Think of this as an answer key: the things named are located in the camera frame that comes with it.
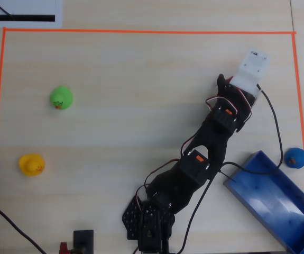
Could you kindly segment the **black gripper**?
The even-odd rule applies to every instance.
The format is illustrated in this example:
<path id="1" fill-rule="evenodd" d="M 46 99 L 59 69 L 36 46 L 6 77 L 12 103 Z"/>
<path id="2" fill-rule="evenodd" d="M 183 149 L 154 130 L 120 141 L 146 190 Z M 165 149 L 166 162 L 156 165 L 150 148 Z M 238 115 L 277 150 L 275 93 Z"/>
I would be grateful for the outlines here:
<path id="1" fill-rule="evenodd" d="M 248 92 L 243 91 L 229 83 L 223 74 L 217 78 L 218 105 L 227 109 L 251 109 L 256 98 Z"/>

